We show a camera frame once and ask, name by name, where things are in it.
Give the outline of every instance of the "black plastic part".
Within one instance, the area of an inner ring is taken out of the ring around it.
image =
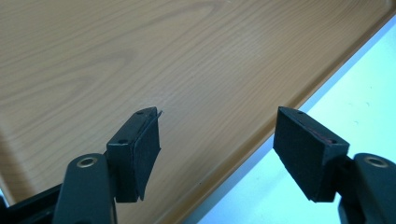
[[[50,223],[61,185],[47,189],[9,208],[2,199],[1,223]]]
[[[358,204],[350,204],[344,199],[341,199],[340,204],[338,205],[338,214],[340,215],[340,221],[342,224],[366,223],[361,208],[356,205]]]
[[[104,155],[92,153],[72,160],[67,166],[53,223],[117,223],[109,183]]]
[[[154,162],[160,152],[156,107],[134,113],[107,143],[106,157],[116,178],[117,203],[144,199]]]
[[[274,149],[305,196],[332,202],[335,168],[347,157],[349,143],[304,112],[280,106]]]
[[[356,193],[366,223],[396,223],[396,164],[376,155],[354,158]]]

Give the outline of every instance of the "wood grain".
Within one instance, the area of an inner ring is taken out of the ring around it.
[[[394,14],[385,0],[2,1],[0,170],[11,203],[156,105],[162,152],[120,223],[177,222]]]

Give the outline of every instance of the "metal screw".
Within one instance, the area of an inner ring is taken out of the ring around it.
[[[378,157],[368,156],[364,158],[364,160],[369,163],[370,165],[379,167],[379,168],[387,168],[388,163]]]
[[[95,157],[87,157],[87,158],[84,158],[81,161],[79,161],[77,163],[77,166],[79,168],[87,168],[87,167],[94,165],[97,161],[98,161],[98,159],[96,159]]]

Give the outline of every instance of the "wooden table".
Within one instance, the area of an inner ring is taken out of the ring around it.
[[[0,184],[10,203],[156,105],[162,151],[120,223],[176,222],[395,13],[395,1],[2,1]]]

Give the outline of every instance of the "white floor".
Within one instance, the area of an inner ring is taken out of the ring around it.
[[[300,108],[346,139],[348,156],[396,162],[396,17]],[[309,202],[269,139],[185,223],[339,223],[334,203]]]

